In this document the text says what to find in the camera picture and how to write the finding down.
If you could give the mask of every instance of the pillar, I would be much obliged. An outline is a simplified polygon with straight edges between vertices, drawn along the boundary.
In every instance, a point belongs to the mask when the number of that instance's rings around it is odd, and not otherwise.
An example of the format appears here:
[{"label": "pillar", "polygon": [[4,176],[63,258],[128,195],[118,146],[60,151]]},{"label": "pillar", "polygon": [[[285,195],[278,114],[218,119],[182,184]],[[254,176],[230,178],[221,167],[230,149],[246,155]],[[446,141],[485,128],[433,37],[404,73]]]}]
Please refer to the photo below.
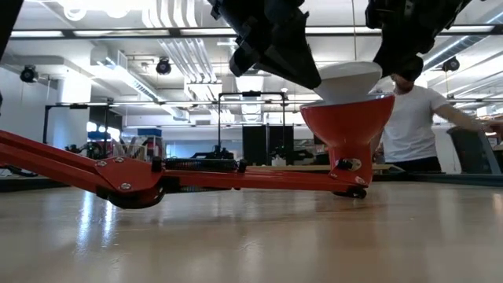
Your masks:
[{"label": "pillar", "polygon": [[[89,102],[90,99],[91,80],[87,77],[75,73],[60,80],[57,102]],[[48,132],[48,141],[59,149],[72,144],[80,147],[87,142],[88,121],[89,109],[52,108],[49,113],[52,135]]]}]

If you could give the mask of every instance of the person's arm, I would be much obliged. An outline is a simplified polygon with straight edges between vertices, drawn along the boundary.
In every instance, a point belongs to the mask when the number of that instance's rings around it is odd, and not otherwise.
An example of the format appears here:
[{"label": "person's arm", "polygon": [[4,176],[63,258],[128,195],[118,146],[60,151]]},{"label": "person's arm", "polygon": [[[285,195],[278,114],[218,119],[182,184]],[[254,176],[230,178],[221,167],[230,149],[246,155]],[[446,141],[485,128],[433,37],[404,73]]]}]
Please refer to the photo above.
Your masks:
[{"label": "person's arm", "polygon": [[430,91],[430,106],[431,110],[436,115],[442,117],[443,119],[446,119],[456,126],[462,127],[465,130],[484,130],[483,124],[481,124],[479,121],[466,115],[461,110],[453,107],[441,94],[435,92],[434,90]]},{"label": "person's arm", "polygon": [[456,126],[462,127],[465,130],[485,130],[484,125],[478,120],[473,119],[450,104],[442,105],[435,109],[434,112],[436,115],[446,119]]}]

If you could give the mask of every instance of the white t-shirt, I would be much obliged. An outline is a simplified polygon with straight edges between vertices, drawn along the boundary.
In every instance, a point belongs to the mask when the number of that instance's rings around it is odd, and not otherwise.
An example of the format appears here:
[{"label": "white t-shirt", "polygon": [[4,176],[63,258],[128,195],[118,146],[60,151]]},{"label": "white t-shirt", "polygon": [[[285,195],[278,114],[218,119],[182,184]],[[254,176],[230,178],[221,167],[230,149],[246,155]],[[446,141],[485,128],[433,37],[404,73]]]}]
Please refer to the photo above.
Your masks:
[{"label": "white t-shirt", "polygon": [[437,156],[431,129],[433,111],[448,103],[438,92],[421,86],[415,86],[407,94],[395,95],[393,113],[381,138],[386,162]]}]

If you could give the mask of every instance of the bolt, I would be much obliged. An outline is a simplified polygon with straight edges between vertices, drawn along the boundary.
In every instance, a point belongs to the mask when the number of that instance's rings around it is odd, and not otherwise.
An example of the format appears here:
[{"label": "bolt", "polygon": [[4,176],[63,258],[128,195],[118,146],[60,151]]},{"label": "bolt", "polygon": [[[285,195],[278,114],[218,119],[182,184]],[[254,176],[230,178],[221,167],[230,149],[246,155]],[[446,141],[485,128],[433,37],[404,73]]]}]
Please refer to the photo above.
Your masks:
[{"label": "bolt", "polygon": [[131,184],[123,183],[122,185],[120,185],[120,189],[129,190],[131,189]]}]

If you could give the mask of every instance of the spring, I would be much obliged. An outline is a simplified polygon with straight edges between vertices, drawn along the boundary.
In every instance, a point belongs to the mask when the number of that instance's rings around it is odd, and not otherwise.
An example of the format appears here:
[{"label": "spring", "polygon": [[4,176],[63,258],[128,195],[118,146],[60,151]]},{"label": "spring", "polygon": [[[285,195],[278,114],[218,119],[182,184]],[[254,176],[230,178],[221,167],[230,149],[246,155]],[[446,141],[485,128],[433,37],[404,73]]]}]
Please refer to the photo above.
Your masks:
[{"label": "spring", "polygon": [[164,161],[166,169],[181,171],[232,172],[238,168],[235,160],[204,160],[168,158]]}]

